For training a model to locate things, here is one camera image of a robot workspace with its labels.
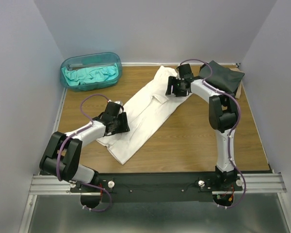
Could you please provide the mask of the white printed t shirt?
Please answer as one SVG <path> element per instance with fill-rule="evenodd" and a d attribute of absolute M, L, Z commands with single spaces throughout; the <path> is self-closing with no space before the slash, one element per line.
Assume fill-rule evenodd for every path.
<path fill-rule="evenodd" d="M 154 78 L 124 104 L 130 131 L 97 140 L 120 163 L 125 164 L 188 97 L 165 94 L 176 71 L 161 66 Z"/>

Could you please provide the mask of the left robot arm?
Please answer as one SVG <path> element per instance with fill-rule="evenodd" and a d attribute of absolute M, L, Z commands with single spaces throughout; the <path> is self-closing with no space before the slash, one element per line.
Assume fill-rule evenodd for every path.
<path fill-rule="evenodd" d="M 41 171 L 59 181 L 77 181 L 88 192 L 98 185 L 98 172 L 80 164 L 83 147 L 102 137 L 129 132 L 127 114 L 121 102 L 109 101 L 105 111 L 72 132 L 54 132 L 40 160 Z"/>

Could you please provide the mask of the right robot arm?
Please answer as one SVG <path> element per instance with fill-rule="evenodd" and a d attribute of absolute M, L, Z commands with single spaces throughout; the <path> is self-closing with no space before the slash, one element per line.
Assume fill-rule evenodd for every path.
<path fill-rule="evenodd" d="M 234 134 L 240 121 L 240 106 L 236 99 L 223 90 L 195 76 L 189 64 L 176 68 L 177 75 L 168 78 L 166 95 L 186 97 L 193 93 L 209 104 L 209 123 L 215 130 L 218 158 L 215 167 L 214 186 L 225 190 L 237 180 L 234 159 Z"/>

